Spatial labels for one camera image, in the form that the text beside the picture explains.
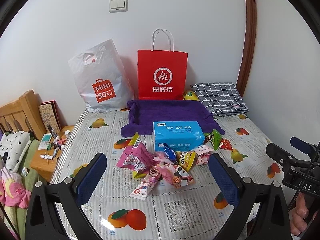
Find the white wall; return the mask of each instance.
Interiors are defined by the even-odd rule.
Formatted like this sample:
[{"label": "white wall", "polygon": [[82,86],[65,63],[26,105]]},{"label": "white wall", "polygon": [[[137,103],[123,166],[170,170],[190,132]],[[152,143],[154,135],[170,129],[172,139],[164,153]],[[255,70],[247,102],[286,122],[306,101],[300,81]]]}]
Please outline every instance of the white wall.
[{"label": "white wall", "polygon": [[287,0],[257,0],[257,10],[256,47],[244,93],[249,117],[275,144],[307,160],[290,146],[290,138],[320,140],[320,45]]},{"label": "white wall", "polygon": [[[236,82],[241,63],[244,0],[128,0],[109,13],[109,0],[29,0],[0,38],[0,105],[28,89],[55,99],[68,124],[84,110],[67,61],[112,38],[137,90],[137,50],[149,49],[156,28],[169,29],[176,50],[188,52],[186,86]],[[166,49],[160,37],[157,49]]]}]

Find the snack wrapper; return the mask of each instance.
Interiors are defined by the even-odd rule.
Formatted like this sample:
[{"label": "snack wrapper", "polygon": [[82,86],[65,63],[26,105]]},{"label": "snack wrapper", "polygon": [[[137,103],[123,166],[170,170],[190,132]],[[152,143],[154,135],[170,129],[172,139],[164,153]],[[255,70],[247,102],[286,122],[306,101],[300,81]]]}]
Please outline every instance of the snack wrapper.
[{"label": "snack wrapper", "polygon": [[155,155],[157,156],[153,157],[154,161],[173,164],[173,162],[167,158],[167,155],[164,152],[155,152]]},{"label": "snack wrapper", "polygon": [[188,151],[188,152],[176,152],[178,157],[178,163],[185,171],[189,171],[193,165],[193,162],[196,158],[195,151]]},{"label": "snack wrapper", "polygon": [[142,171],[142,172],[133,171],[133,172],[132,172],[132,178],[133,178],[133,179],[142,179],[142,178],[144,178],[145,176],[147,176],[147,174],[149,174],[149,169],[145,169],[145,170]]},{"label": "snack wrapper", "polygon": [[152,154],[148,152],[138,133],[136,133],[124,149],[116,166],[141,173],[141,171],[148,169],[152,163]]},{"label": "snack wrapper", "polygon": [[157,166],[157,168],[162,175],[162,178],[176,188],[195,183],[192,176],[180,165],[167,163],[165,165]]},{"label": "snack wrapper", "polygon": [[193,151],[196,152],[196,154],[198,156],[200,156],[201,154],[207,153],[207,152],[212,152],[212,148],[207,146],[206,144],[202,144],[196,148],[193,149]]},{"label": "snack wrapper", "polygon": [[170,149],[166,143],[163,144],[163,148],[167,158],[174,164],[177,164],[177,156],[174,150]]},{"label": "snack wrapper", "polygon": [[160,177],[161,174],[159,170],[156,167],[152,167],[147,176],[141,181],[139,186],[137,186],[129,196],[145,200]]},{"label": "snack wrapper", "polygon": [[210,155],[211,155],[211,152],[201,154],[196,160],[196,166],[208,164]]},{"label": "snack wrapper", "polygon": [[193,91],[185,91],[183,93],[183,100],[194,100],[194,101],[199,101],[197,98],[196,94]]},{"label": "snack wrapper", "polygon": [[213,149],[217,150],[219,148],[222,135],[216,129],[213,129],[212,132],[207,136],[207,139],[212,144]]},{"label": "snack wrapper", "polygon": [[233,150],[230,141],[227,139],[221,139],[219,148],[224,149],[224,150],[229,150],[229,151]]}]

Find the wooden headboard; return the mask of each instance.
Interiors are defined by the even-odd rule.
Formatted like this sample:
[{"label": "wooden headboard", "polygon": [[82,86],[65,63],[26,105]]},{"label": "wooden headboard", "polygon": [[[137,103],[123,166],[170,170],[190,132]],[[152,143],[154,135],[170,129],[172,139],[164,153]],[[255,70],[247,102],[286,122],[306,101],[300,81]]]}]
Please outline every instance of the wooden headboard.
[{"label": "wooden headboard", "polygon": [[33,92],[25,92],[19,99],[0,106],[0,129],[5,131],[32,131],[38,140],[46,133],[39,112],[39,102]]}]

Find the human hand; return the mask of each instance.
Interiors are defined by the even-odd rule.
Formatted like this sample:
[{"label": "human hand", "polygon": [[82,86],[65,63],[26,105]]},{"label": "human hand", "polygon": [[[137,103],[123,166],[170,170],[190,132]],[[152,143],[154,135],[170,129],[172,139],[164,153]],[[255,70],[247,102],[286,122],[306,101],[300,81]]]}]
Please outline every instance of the human hand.
[{"label": "human hand", "polygon": [[299,193],[296,199],[296,207],[292,210],[292,219],[290,220],[291,233],[298,236],[301,232],[306,230],[307,223],[303,221],[309,214],[309,210],[306,207],[306,201],[304,194]]}]

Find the gray checkered cloth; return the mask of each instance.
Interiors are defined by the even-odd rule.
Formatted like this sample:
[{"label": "gray checkered cloth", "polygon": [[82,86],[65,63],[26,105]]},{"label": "gray checkered cloth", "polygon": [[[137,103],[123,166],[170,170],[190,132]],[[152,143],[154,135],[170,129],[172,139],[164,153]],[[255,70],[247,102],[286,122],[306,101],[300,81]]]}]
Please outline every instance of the gray checkered cloth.
[{"label": "gray checkered cloth", "polygon": [[190,87],[213,115],[226,116],[249,111],[236,86],[231,82],[198,83]]}]

